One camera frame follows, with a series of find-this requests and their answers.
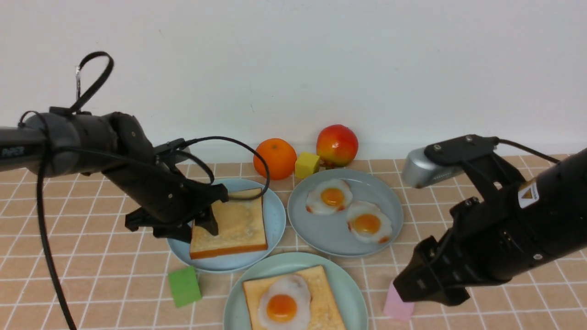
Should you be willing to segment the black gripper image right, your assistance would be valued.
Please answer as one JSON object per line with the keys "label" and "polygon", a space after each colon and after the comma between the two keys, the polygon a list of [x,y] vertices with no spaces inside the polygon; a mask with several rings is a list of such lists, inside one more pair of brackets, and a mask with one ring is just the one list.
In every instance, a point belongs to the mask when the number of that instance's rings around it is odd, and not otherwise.
{"label": "black gripper image right", "polygon": [[470,286],[500,286],[537,265],[542,251],[523,224],[516,197],[455,206],[451,227],[440,240],[419,242],[407,267],[393,280],[404,302],[465,303]]}

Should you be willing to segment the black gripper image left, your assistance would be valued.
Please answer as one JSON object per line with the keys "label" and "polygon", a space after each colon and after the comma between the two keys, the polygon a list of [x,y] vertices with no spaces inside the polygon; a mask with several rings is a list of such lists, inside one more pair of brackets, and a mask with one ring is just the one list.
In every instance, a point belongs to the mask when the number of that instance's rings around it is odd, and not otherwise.
{"label": "black gripper image left", "polygon": [[[124,227],[131,232],[152,228],[155,238],[191,243],[194,225],[218,236],[219,226],[212,205],[229,199],[224,184],[210,184],[187,178],[173,163],[172,152],[158,152],[151,164],[125,163],[103,172],[116,187],[126,193],[139,208],[128,213]],[[211,169],[197,157],[188,155],[201,165],[213,181]]]}

